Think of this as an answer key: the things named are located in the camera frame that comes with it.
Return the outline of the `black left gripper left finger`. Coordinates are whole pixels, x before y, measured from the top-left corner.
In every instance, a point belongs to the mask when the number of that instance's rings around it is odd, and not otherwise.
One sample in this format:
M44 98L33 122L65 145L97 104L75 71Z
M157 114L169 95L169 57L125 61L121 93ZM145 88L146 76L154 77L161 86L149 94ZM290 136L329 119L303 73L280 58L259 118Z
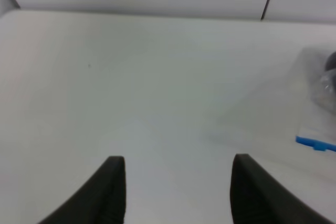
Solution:
M122 156L110 156L41 223L124 223L126 204L125 160Z

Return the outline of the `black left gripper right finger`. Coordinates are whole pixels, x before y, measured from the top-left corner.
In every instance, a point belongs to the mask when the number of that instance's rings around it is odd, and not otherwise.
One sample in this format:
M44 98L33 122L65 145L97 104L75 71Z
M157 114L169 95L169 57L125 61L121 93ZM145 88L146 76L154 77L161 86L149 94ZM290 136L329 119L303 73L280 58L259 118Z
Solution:
M230 206L233 223L331 223L293 195L248 154L234 157Z

